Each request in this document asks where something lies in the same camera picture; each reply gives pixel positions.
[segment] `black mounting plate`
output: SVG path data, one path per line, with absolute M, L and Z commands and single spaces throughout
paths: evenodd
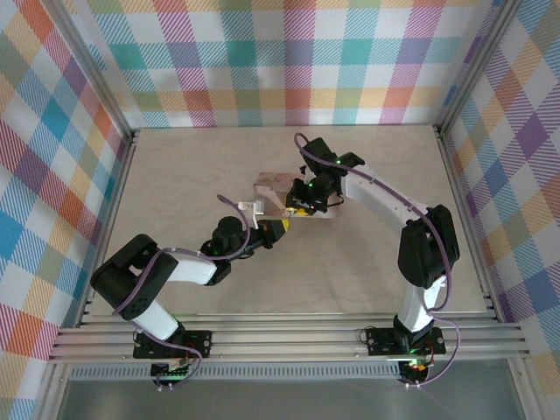
M 403 348 L 395 339 L 393 328 L 366 328 L 367 353 L 370 356 L 383 355 L 402 355 Z M 431 347 L 434 347 L 434 354 L 445 354 L 444 336 L 441 328 L 432 327 L 431 331 L 422 339 L 422 345 L 415 347 L 412 357 L 431 355 Z
M 162 346 L 142 333 L 138 333 L 134 341 L 136 343 L 132 353 L 134 359 L 183 359 L 186 357 L 185 350 Z M 167 341 L 180 346 L 195 348 L 205 359 L 210 355 L 210 349 L 212 348 L 212 332 L 206 330 L 185 331 L 179 328 Z

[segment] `table surface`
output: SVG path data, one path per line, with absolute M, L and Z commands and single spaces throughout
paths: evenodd
M 451 209 L 461 257 L 446 310 L 483 312 L 473 260 L 431 127 L 279 127 L 143 129 L 107 256 L 139 233 L 160 247 L 198 249 L 232 201 L 254 197 L 259 172 L 296 172 L 293 144 L 301 130 L 323 137 L 339 155 L 353 151 L 378 176 L 429 206 Z M 398 312 L 405 280 L 396 259 L 399 238 L 360 203 L 348 200 L 333 220 L 291 219 L 272 250 L 259 249 L 214 287 L 168 283 L 158 299 L 174 314 L 260 312 Z M 100 298 L 93 312 L 110 313 Z

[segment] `plaid fabric backdrop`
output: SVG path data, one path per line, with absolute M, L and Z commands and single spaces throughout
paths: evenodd
M 487 23 L 478 35 L 473 26 L 499 2 L 66 0 L 66 7 L 132 126 L 214 127 L 432 124 Z
M 33 410 L 71 319 L 123 141 L 39 0 L 0 2 L 0 419 Z
M 451 131 L 508 321 L 560 418 L 560 0 L 525 0 Z

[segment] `beige floor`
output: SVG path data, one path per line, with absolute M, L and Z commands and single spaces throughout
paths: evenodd
M 473 261 L 431 127 L 306 127 L 333 151 L 353 151 L 411 197 L 452 209 L 462 256 L 448 309 L 485 310 Z M 296 172 L 303 164 L 297 128 L 145 129 L 125 186 L 108 256 L 138 233 L 161 246 L 197 249 L 231 210 L 217 193 L 250 200 L 259 172 Z M 359 203 L 334 220 L 294 220 L 272 250 L 233 263 L 215 287 L 169 283 L 159 299 L 171 312 L 397 312 L 405 281 L 398 238 Z M 97 298 L 94 313 L 109 313 Z

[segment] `metal vent grille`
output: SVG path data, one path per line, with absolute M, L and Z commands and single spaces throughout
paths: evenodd
M 325 362 L 325 363 L 224 363 L 206 362 L 193 379 L 205 380 L 334 380 L 394 379 L 398 362 Z M 73 368 L 71 381 L 151 379 L 150 365 L 83 365 Z

